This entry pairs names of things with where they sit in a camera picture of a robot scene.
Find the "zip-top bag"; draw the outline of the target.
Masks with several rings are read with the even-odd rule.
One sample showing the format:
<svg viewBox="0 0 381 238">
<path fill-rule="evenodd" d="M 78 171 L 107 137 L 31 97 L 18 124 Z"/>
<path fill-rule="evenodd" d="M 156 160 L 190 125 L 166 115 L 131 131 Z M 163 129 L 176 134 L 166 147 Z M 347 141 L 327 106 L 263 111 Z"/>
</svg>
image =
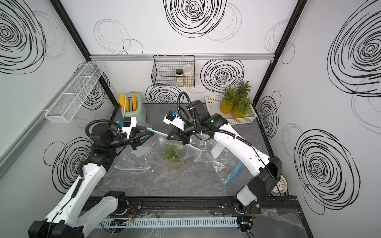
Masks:
<svg viewBox="0 0 381 238">
<path fill-rule="evenodd" d="M 220 143 L 207 149 L 206 155 L 223 184 L 229 183 L 243 166 L 243 163 Z"/>
<path fill-rule="evenodd" d="M 183 145 L 177 140 L 168 140 L 167 134 L 146 128 L 154 135 L 146 142 L 148 145 L 147 159 L 157 166 L 166 166 L 171 170 L 178 170 L 185 160 L 199 154 L 202 150 L 191 144 Z"/>
<path fill-rule="evenodd" d="M 193 146 L 200 151 L 194 156 L 195 162 L 216 162 L 225 146 L 214 139 L 199 139 L 193 141 Z"/>
<path fill-rule="evenodd" d="M 149 146 L 142 145 L 136 150 L 131 146 L 122 149 L 117 153 L 114 168 L 132 174 L 140 174 L 151 168 L 147 158 Z"/>
</svg>

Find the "pineapple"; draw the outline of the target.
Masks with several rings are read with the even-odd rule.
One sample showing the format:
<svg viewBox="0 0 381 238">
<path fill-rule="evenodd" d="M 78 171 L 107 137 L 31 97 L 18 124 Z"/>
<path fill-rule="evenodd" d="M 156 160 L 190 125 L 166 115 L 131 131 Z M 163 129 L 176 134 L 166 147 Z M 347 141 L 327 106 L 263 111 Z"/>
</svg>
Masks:
<svg viewBox="0 0 381 238">
<path fill-rule="evenodd" d="M 161 157 L 165 164 L 173 170 L 178 170 L 183 164 L 181 149 L 179 146 L 172 143 L 169 143 L 164 147 Z"/>
<path fill-rule="evenodd" d="M 231 87 L 225 88 L 223 92 L 223 99 L 220 103 L 220 111 L 223 114 L 229 114 L 233 111 L 234 108 L 234 95 L 235 90 Z"/>
<path fill-rule="evenodd" d="M 235 92 L 236 102 L 239 102 L 242 98 L 247 98 L 251 93 L 251 88 L 248 81 L 242 81 Z"/>
<path fill-rule="evenodd" d="M 244 118 L 250 110 L 251 101 L 248 97 L 241 97 L 236 101 L 232 111 L 234 119 Z"/>
</svg>

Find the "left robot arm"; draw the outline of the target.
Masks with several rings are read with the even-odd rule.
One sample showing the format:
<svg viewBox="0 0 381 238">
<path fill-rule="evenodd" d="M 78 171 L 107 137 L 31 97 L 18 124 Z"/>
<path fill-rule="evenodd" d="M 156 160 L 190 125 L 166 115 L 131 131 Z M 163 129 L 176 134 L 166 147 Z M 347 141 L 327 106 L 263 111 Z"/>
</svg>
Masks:
<svg viewBox="0 0 381 238">
<path fill-rule="evenodd" d="M 42 221 L 34 221 L 28 230 L 31 238 L 86 238 L 107 216 L 125 214 L 129 208 L 126 194 L 109 191 L 86 213 L 81 210 L 96 185 L 105 176 L 116 150 L 130 146 L 136 150 L 154 132 L 137 126 L 135 117 L 122 121 L 99 119 L 90 122 L 85 133 L 93 142 L 89 156 L 78 165 L 78 177 L 58 205 Z"/>
</svg>

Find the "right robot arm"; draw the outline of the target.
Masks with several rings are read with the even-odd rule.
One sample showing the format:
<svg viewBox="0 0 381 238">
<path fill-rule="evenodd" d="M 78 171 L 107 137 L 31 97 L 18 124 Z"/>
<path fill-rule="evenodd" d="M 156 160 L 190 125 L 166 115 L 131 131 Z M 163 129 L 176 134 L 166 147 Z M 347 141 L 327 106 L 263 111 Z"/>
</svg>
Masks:
<svg viewBox="0 0 381 238">
<path fill-rule="evenodd" d="M 238 213 L 245 213 L 257 200 L 266 199 L 281 180 L 282 162 L 276 156 L 257 150 L 243 139 L 220 114 L 210 115 L 200 100 L 191 101 L 186 92 L 180 92 L 178 100 L 186 98 L 188 106 L 180 105 L 164 117 L 164 123 L 173 125 L 168 140 L 177 140 L 186 145 L 191 136 L 208 135 L 229 149 L 246 166 L 253 178 L 234 196 L 234 206 Z"/>
</svg>

